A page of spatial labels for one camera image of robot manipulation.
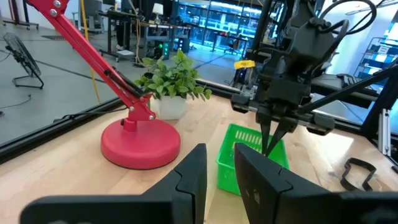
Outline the black rolling rack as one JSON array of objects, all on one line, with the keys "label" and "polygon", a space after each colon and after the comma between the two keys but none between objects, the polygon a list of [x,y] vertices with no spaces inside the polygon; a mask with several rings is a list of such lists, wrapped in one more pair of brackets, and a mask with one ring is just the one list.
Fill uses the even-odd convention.
[{"label": "black rolling rack", "polygon": [[[14,26],[24,26],[27,30],[30,30],[32,26],[34,26],[37,30],[39,30],[39,24],[33,23],[29,19],[29,14],[27,10],[27,0],[2,0],[7,1],[9,6],[10,18],[4,18],[0,16],[0,24],[3,26],[7,26],[7,24],[12,24]],[[19,15],[19,6],[18,1],[22,1],[22,9],[24,20],[22,21]]]}]

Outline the computer with green lights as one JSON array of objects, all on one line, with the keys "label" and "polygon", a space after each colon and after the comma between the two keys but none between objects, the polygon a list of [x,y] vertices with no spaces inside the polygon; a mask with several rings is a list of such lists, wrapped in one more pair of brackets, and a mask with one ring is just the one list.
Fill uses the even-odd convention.
[{"label": "computer with green lights", "polygon": [[169,43],[162,41],[155,41],[154,58],[168,60],[170,57]]}]

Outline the metal shelf unit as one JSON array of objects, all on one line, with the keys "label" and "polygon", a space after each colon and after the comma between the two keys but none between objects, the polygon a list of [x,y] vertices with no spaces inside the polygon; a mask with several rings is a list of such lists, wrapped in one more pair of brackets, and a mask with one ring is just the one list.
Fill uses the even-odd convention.
[{"label": "metal shelf unit", "polygon": [[373,37],[362,54],[354,76],[367,78],[387,68],[398,58],[398,40],[385,37]]}]

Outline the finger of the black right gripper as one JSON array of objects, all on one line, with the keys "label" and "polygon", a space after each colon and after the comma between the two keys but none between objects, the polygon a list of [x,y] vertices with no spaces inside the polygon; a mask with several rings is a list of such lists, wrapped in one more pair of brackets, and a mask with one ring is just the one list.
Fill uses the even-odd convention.
[{"label": "finger of the black right gripper", "polygon": [[258,111],[256,113],[256,122],[261,126],[262,151],[263,155],[269,155],[271,150],[268,148],[269,134],[271,130],[272,116],[268,111]]},{"label": "finger of the black right gripper", "polygon": [[269,156],[277,143],[287,134],[295,131],[298,120],[295,118],[282,118],[271,138],[265,151],[265,156]]}]

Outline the silver aluminium extrusion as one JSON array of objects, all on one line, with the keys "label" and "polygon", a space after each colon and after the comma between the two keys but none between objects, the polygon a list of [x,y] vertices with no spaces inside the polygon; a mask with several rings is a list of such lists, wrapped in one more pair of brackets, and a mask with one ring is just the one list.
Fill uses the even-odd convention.
[{"label": "silver aluminium extrusion", "polygon": [[391,116],[390,110],[382,109],[379,115],[378,149],[385,156],[391,156]]}]

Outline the black floor fan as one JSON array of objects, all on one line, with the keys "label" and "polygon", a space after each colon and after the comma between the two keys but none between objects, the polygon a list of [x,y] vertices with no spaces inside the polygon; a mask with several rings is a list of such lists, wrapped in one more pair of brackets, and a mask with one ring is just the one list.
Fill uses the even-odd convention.
[{"label": "black floor fan", "polygon": [[[17,35],[7,32],[3,35],[3,39],[6,43],[6,50],[10,51],[15,61],[19,63],[22,68],[27,72],[26,76],[16,77],[12,79],[14,86],[16,87],[26,87],[26,88],[37,88],[42,90],[44,87],[44,82],[41,79],[41,70],[36,64],[23,42]],[[37,78],[41,85],[20,85],[17,83],[18,80],[25,78]]]}]

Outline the white table lamp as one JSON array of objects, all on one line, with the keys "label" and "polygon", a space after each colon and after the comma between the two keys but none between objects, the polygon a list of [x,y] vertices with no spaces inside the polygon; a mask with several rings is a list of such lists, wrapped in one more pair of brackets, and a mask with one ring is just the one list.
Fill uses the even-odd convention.
[{"label": "white table lamp", "polygon": [[152,13],[156,15],[154,24],[159,25],[161,23],[160,17],[164,15],[164,6],[160,3],[154,3]]}]

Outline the green plant in white pot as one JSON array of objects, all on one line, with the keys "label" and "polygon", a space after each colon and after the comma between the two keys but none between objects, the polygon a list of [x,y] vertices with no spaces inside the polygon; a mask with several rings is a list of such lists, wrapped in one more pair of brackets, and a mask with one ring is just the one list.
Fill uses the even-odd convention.
[{"label": "green plant in white pot", "polygon": [[182,50],[172,57],[174,66],[167,66],[162,58],[144,58],[148,72],[134,84],[154,99],[156,114],[160,119],[180,119],[186,109],[187,99],[209,100],[212,91],[197,83],[198,71],[192,67],[193,60]]}]

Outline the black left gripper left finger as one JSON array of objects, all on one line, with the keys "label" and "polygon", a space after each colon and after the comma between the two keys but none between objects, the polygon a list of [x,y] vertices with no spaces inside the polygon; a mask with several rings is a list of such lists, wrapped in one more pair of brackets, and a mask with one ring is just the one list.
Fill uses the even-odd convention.
[{"label": "black left gripper left finger", "polygon": [[206,146],[201,143],[140,195],[42,197],[22,210],[20,224],[203,224]]}]

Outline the yellow label tag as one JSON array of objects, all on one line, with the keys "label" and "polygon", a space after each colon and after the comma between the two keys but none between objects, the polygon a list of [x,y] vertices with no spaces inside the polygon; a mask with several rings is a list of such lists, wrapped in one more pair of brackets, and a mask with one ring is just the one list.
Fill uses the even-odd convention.
[{"label": "yellow label tag", "polygon": [[240,60],[234,63],[234,69],[239,70],[242,68],[252,68],[255,67],[255,61],[253,60]]}]

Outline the green plastic bin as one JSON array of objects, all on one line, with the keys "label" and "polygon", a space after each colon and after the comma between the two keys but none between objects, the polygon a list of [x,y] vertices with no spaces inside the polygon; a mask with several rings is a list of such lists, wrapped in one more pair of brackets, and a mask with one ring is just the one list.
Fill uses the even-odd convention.
[{"label": "green plastic bin", "polygon": [[228,126],[220,147],[216,163],[218,165],[217,187],[240,196],[234,167],[234,146],[244,143],[258,153],[262,152],[262,133],[255,129],[231,123]]}]

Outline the red desk lamp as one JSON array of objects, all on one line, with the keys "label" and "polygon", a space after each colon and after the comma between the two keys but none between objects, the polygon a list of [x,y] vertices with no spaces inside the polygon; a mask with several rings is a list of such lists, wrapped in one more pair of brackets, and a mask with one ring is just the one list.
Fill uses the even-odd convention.
[{"label": "red desk lamp", "polygon": [[126,105],[128,116],[101,135],[104,157],[128,169],[155,169],[180,152],[181,137],[149,108],[151,95],[117,72],[65,16],[69,0],[27,0],[36,8]]}]

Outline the black office desk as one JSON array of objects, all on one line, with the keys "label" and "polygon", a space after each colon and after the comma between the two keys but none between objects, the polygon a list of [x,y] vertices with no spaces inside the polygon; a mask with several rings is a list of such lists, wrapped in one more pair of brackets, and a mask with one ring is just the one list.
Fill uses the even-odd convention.
[{"label": "black office desk", "polygon": [[[120,54],[117,51],[112,50],[111,38],[112,38],[112,28],[111,21],[121,21],[121,22],[130,22],[132,24],[132,19],[134,17],[133,14],[128,14],[125,12],[117,12],[115,10],[108,10],[107,12],[98,12],[99,16],[108,18],[108,34],[107,34],[107,50],[99,49],[99,52],[102,56],[109,55],[115,58],[116,62],[119,62],[121,58],[129,58],[133,56],[137,56],[136,53],[128,50],[128,46],[124,49],[127,51],[126,55]],[[188,39],[190,33],[190,27],[187,26],[175,26],[169,24],[149,24],[146,22],[140,23],[140,29],[143,29],[143,37],[139,34],[139,37],[142,40],[143,49],[147,49],[148,41],[158,41],[163,43],[163,48],[167,50],[171,49],[171,41],[176,38],[175,31],[177,29],[187,30],[187,33],[184,35],[179,35],[178,38]]]}]

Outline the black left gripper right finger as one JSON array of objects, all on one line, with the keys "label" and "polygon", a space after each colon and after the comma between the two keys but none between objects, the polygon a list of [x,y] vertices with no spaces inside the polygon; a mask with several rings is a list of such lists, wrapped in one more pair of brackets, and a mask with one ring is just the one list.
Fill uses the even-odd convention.
[{"label": "black left gripper right finger", "polygon": [[234,165],[250,224],[398,224],[398,192],[330,192],[243,143]]}]

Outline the black rubber band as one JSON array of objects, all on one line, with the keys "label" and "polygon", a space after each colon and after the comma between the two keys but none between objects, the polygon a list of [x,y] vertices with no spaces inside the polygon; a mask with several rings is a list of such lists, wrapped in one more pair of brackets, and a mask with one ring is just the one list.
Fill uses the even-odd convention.
[{"label": "black rubber band", "polygon": [[365,178],[364,182],[362,183],[362,188],[365,191],[373,191],[373,188],[369,185],[369,181],[372,179],[373,175],[377,171],[376,167],[366,161],[362,161],[360,159],[353,158],[353,157],[349,158],[346,161],[346,163],[344,164],[345,171],[343,172],[343,175],[341,176],[341,180],[340,180],[341,186],[348,191],[359,190],[359,188],[355,187],[353,184],[351,184],[346,179],[346,176],[349,174],[349,172],[351,170],[351,164],[360,166],[360,167],[366,169],[367,171],[369,171],[368,176]]}]

